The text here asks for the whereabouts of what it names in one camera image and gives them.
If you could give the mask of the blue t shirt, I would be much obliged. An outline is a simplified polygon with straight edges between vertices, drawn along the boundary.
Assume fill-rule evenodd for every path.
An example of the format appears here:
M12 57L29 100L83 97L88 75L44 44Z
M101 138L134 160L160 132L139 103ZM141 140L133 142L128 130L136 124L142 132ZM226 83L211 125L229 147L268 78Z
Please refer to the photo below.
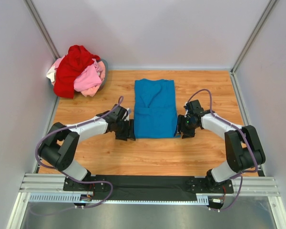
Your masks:
M177 131L174 81L136 80L134 92L135 137L137 139L174 138Z

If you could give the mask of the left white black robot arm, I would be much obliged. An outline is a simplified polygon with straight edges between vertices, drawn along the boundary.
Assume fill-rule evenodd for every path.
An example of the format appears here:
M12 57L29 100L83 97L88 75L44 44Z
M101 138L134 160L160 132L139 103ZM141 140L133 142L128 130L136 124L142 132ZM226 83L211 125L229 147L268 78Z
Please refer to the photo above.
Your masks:
M135 140L134 120L130 119L130 113L129 108L115 104L112 110L97 114L84 122L72 125L55 123L37 144L35 157L38 163L74 180L74 186L79 191L88 190L91 185L91 173L75 159L78 144L110 132L115 133L117 140Z

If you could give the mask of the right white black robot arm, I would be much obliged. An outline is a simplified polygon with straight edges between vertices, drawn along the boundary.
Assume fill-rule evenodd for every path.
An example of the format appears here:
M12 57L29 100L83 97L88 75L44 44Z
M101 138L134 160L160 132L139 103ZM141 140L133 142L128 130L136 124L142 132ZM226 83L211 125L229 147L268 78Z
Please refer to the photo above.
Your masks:
M241 126L220 117L213 110L204 110L198 100L187 102L185 114L178 115L177 134L183 139L195 137L197 128L213 132L225 142L226 160L208 171L205 187L210 192L221 189L223 182L243 173L255 173L266 162L257 130L252 125Z

